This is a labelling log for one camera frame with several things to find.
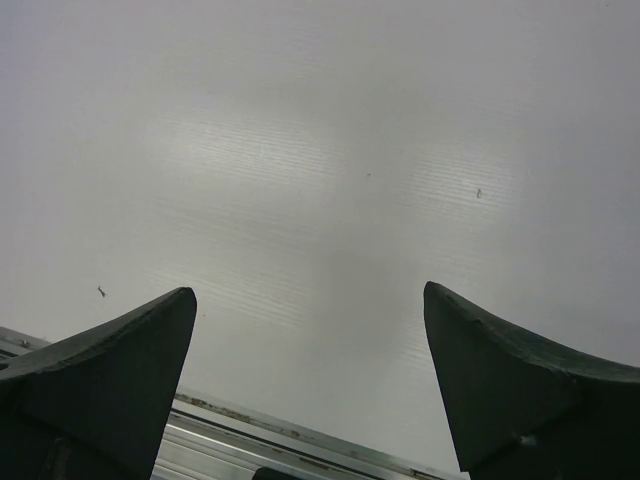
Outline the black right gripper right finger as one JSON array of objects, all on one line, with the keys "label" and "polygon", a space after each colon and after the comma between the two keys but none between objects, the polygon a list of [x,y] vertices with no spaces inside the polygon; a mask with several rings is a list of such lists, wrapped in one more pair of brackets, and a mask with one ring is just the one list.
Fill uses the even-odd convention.
[{"label": "black right gripper right finger", "polygon": [[636,479],[639,370],[429,282],[424,323],[459,468],[473,479]]}]

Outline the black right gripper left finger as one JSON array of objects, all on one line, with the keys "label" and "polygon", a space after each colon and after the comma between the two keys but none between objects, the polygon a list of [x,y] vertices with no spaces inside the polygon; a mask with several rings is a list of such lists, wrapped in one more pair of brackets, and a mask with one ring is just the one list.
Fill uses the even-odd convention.
[{"label": "black right gripper left finger", "polygon": [[196,312],[180,287],[38,349],[3,342],[2,478],[150,478]]}]

